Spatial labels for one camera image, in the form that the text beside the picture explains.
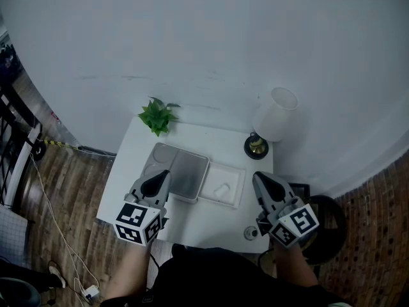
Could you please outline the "white table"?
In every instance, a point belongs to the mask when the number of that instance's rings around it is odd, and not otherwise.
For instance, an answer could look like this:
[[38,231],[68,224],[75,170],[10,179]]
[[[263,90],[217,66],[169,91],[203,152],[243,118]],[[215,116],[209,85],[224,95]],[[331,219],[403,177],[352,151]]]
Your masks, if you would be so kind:
[[185,203],[170,196],[166,203],[168,221],[158,234],[160,240],[197,248],[220,247],[239,253],[262,253],[268,249],[269,237],[244,237],[244,230],[256,224],[261,212],[253,185],[256,171],[273,172],[273,152],[259,161],[249,158],[243,144],[248,133],[176,123],[166,136],[156,137],[135,117],[123,138],[112,165],[100,201],[97,219],[112,223],[123,204],[125,193],[140,177],[145,162],[156,143],[167,143],[208,156],[212,162],[245,170],[240,204],[237,209],[200,199]]

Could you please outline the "clear plastic bottle red label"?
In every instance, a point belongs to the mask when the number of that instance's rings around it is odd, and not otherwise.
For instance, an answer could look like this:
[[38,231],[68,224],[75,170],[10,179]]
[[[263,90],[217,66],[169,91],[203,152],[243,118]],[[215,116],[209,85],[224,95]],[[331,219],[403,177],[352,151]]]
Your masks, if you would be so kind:
[[65,142],[66,144],[74,146],[74,147],[80,146],[79,141],[67,129],[67,127],[59,119],[56,113],[54,111],[51,111],[50,115],[52,117],[52,128],[53,128],[53,131],[56,133],[56,139],[58,138],[60,141]]

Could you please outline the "small white cylinder object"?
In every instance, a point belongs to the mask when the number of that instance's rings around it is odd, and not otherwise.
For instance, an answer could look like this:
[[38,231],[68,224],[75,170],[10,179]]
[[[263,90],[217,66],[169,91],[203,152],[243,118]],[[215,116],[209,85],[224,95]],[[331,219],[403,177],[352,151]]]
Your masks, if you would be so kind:
[[214,190],[213,194],[218,200],[220,200],[223,197],[225,197],[225,195],[227,195],[229,191],[230,191],[229,185],[227,183],[224,183],[220,187],[218,187],[216,190]]

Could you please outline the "grey divided tray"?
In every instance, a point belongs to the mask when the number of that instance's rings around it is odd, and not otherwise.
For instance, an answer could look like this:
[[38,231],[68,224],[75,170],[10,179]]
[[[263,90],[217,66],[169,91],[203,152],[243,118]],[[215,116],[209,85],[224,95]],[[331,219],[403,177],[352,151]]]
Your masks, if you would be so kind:
[[210,163],[209,157],[165,143],[156,143],[142,175],[167,169],[171,174],[170,193],[185,203],[197,203],[197,197]]

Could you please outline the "black round wheel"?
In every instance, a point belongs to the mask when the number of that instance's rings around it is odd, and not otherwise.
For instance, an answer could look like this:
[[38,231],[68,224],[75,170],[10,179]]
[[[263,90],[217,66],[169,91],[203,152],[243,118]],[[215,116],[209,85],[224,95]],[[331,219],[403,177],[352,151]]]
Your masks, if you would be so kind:
[[46,145],[43,141],[37,141],[32,148],[33,159],[39,161],[46,152]]

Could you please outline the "black and white headset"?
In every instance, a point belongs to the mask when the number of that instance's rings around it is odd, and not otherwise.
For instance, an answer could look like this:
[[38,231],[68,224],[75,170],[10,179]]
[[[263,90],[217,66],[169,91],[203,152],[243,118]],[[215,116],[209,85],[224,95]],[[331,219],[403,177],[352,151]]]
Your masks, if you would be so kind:
[[0,307],[41,307],[41,302],[40,293],[31,284],[0,278]]

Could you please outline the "white shade table lamp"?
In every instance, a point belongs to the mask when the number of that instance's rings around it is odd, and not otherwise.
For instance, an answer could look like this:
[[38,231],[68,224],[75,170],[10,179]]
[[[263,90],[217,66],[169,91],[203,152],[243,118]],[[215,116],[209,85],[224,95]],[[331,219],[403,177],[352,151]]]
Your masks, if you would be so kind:
[[298,108],[297,96],[286,88],[273,88],[252,118],[250,136],[243,149],[254,160],[264,159],[269,153],[269,143],[283,140],[293,113]]

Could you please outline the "white power adapter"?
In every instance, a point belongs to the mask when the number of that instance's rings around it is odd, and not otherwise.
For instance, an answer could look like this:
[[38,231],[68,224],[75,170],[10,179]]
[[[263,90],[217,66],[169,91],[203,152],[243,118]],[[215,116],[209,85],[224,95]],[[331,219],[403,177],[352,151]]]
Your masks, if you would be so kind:
[[99,293],[100,291],[98,287],[95,285],[92,285],[83,291],[83,296],[87,300],[92,301],[94,298],[98,297]]

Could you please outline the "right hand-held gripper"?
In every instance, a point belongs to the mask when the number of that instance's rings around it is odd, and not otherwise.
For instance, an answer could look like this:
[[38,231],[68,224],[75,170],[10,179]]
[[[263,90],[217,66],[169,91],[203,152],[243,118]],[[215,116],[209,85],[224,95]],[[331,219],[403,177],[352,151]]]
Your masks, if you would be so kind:
[[[319,227],[310,204],[292,199],[295,194],[287,181],[267,172],[255,172],[252,184],[258,204],[264,212],[256,219],[262,235],[269,234],[285,248]],[[280,211],[280,203],[287,203]]]

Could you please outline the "white rectangular tray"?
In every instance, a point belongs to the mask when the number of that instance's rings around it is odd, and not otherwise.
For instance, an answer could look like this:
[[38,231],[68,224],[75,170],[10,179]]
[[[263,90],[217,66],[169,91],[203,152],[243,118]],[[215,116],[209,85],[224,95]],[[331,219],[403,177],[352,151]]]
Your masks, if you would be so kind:
[[[198,198],[237,209],[242,196],[244,180],[244,169],[210,162]],[[218,200],[213,192],[224,183],[229,185],[230,191],[225,197]]]

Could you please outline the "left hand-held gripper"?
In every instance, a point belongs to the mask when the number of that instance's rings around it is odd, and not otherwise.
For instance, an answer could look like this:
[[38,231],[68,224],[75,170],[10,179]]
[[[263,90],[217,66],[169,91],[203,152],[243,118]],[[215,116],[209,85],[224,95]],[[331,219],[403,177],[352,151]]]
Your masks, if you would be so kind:
[[147,246],[158,235],[168,220],[165,204],[170,186],[169,170],[147,173],[134,182],[114,221],[119,239]]

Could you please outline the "black round chair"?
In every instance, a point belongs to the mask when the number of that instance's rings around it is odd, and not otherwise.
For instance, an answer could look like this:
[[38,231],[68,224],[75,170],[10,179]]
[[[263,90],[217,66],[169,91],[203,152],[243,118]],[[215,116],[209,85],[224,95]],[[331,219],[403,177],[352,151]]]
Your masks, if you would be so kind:
[[319,266],[329,262],[340,252],[346,241],[346,217],[335,199],[325,195],[310,195],[307,184],[290,183],[294,193],[310,204],[319,226],[301,239],[300,246],[307,263]]

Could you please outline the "person's black clothing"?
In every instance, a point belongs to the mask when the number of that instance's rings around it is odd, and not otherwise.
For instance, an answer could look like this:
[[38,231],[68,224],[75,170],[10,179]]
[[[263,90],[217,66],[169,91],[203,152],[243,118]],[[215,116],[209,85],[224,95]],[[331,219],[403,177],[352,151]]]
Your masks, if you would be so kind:
[[141,297],[100,307],[352,307],[319,283],[301,287],[272,277],[243,256],[222,248],[174,245]]

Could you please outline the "green potted plant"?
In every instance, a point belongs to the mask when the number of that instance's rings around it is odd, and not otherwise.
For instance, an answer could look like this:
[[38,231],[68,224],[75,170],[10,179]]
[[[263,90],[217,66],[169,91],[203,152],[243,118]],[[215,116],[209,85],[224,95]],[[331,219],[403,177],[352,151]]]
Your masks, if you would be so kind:
[[173,114],[174,108],[179,108],[179,104],[168,103],[156,97],[149,97],[147,106],[143,106],[142,113],[137,116],[157,137],[169,132],[169,122],[176,121],[178,118]]

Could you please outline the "person's right forearm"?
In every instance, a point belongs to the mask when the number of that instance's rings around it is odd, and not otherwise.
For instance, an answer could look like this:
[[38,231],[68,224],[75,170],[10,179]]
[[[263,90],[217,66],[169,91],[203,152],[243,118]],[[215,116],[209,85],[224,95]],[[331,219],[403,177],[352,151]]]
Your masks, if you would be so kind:
[[273,245],[278,278],[301,287],[318,285],[318,279],[305,260],[298,243],[285,248],[274,240]]

